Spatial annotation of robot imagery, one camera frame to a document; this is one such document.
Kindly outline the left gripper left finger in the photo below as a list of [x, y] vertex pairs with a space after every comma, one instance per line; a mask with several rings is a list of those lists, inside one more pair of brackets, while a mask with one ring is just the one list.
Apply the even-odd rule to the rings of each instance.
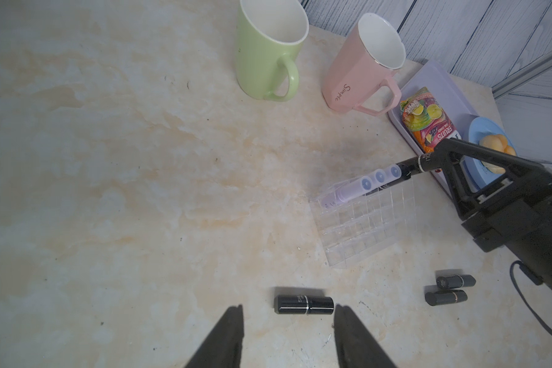
[[242, 305], [228, 307], [186, 364], [186, 368], [240, 367], [244, 331]]

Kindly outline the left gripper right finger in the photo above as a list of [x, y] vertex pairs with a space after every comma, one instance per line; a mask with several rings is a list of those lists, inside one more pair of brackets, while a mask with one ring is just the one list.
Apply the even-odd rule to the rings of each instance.
[[348, 306], [337, 305], [335, 308], [334, 338], [339, 367], [396, 367]]

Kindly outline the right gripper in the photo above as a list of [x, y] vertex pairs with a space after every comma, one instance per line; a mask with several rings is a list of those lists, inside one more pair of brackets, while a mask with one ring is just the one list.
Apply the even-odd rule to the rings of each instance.
[[462, 226], [490, 252], [542, 236], [552, 245], [552, 171], [543, 165], [465, 140], [442, 140], [427, 155], [441, 170]]

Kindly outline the black lipstick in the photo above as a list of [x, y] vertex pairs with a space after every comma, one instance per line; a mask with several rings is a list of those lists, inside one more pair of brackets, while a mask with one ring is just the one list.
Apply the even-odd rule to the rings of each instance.
[[426, 303], [430, 306], [453, 305], [468, 300], [468, 295], [462, 290], [434, 291], [425, 294]]
[[454, 290], [473, 287], [476, 285], [476, 279], [470, 274], [454, 274], [438, 276], [436, 278], [436, 284], [440, 290]]
[[279, 294], [274, 299], [276, 314], [330, 315], [334, 308], [333, 299], [325, 296]]

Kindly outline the purple lipstick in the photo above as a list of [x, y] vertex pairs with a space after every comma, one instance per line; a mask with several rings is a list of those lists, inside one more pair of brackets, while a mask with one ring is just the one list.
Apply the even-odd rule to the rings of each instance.
[[402, 177], [403, 173], [397, 164], [393, 164], [385, 169], [387, 179], [392, 182]]
[[386, 184], [386, 173], [382, 169], [374, 170], [369, 178], [373, 182], [373, 188], [379, 188]]
[[362, 176], [332, 186], [318, 197], [318, 203], [324, 209], [332, 209], [363, 196], [373, 189], [372, 179], [369, 176]]

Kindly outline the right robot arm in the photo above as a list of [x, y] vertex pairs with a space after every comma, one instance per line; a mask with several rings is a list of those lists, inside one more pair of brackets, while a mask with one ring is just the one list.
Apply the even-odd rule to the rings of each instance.
[[[495, 181], [472, 191], [461, 168], [470, 157], [503, 168]], [[462, 227], [484, 252], [507, 247], [535, 285], [552, 290], [552, 170], [543, 165], [481, 147], [447, 139], [418, 159], [423, 172], [443, 171]]]

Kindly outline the clear acrylic lipstick organizer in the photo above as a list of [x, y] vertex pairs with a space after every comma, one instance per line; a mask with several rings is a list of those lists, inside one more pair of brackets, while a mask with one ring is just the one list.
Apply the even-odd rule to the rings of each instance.
[[369, 196], [326, 209], [319, 203], [336, 183], [309, 198], [328, 265], [349, 268], [404, 241], [417, 231], [413, 181], [401, 182]]

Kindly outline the bread roll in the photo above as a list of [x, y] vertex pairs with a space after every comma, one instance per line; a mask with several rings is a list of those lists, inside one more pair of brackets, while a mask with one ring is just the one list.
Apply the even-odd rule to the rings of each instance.
[[[480, 139], [479, 145], [500, 153], [506, 153], [511, 156], [517, 156], [515, 149], [509, 144], [508, 138], [503, 134], [492, 134], [484, 136]], [[482, 165], [490, 172], [498, 175], [505, 173], [505, 169], [497, 165], [481, 162]]]

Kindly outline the candy bag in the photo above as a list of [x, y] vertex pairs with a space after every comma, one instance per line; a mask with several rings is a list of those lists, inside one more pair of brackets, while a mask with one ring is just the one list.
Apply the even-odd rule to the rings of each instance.
[[400, 102], [401, 120], [423, 153], [432, 153], [445, 139], [461, 139], [454, 123], [428, 90], [423, 87]]

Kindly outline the lavender tray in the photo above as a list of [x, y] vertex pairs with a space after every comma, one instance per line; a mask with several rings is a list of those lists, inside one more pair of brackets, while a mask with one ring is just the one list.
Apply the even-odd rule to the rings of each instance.
[[[468, 133], [470, 123], [476, 117], [484, 117], [479, 115], [474, 107], [469, 103], [469, 100], [458, 88], [458, 85], [453, 81], [452, 76], [449, 75], [444, 68], [436, 61], [427, 61], [423, 67], [417, 71], [409, 81], [400, 88], [403, 100], [414, 95], [422, 87], [427, 87], [428, 90], [439, 102], [449, 118], [455, 125], [456, 130], [460, 133], [462, 139], [466, 140], [466, 133]], [[394, 127], [398, 130], [403, 139], [408, 143], [410, 148], [416, 153], [416, 155], [423, 154], [423, 150], [419, 147], [418, 143], [412, 137], [411, 133], [406, 129], [401, 120], [400, 106], [395, 107], [388, 113], [388, 117]], [[470, 185], [478, 190], [466, 169], [465, 164], [462, 164], [463, 169], [466, 170], [467, 181]], [[444, 189], [449, 197], [449, 187], [446, 182], [446, 178], [443, 173], [432, 173], [435, 180]]]

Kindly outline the pink mug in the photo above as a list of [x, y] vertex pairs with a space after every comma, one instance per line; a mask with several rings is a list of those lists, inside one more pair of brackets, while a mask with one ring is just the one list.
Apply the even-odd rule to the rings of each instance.
[[[356, 110], [377, 117], [401, 101], [394, 79], [406, 61], [406, 49], [397, 30], [375, 13], [361, 16], [338, 52], [321, 87], [328, 107], [339, 113]], [[363, 106], [380, 88], [392, 98], [381, 110]]]

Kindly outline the green mug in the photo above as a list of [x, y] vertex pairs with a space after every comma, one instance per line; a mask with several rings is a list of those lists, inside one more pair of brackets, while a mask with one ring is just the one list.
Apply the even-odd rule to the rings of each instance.
[[236, 25], [236, 78], [251, 98], [286, 102], [297, 93], [295, 61], [309, 33], [299, 1], [240, 0]]

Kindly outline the right aluminium frame post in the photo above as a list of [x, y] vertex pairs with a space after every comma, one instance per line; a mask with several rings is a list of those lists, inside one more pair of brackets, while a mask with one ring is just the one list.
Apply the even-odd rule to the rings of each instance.
[[552, 51], [537, 58], [492, 88], [493, 98], [500, 99], [552, 69]]

